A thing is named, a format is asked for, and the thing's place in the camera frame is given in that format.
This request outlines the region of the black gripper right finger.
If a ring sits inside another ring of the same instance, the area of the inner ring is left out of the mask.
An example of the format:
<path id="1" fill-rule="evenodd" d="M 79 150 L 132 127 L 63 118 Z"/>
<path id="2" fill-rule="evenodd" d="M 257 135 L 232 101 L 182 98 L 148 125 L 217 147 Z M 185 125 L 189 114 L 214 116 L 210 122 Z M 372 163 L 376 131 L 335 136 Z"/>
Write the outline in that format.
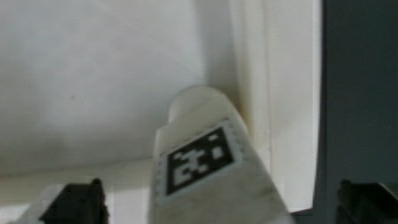
<path id="1" fill-rule="evenodd" d="M 398 183 L 342 181 L 336 224 L 398 224 Z"/>

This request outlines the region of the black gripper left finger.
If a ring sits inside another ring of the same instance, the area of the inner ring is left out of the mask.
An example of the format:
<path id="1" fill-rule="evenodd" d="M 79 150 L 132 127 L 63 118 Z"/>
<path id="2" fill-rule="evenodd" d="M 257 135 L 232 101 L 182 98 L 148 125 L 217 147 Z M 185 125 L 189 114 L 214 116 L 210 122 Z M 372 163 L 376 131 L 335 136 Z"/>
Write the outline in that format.
<path id="1" fill-rule="evenodd" d="M 89 183 L 50 185 L 17 224 L 111 224 L 102 179 Z"/>

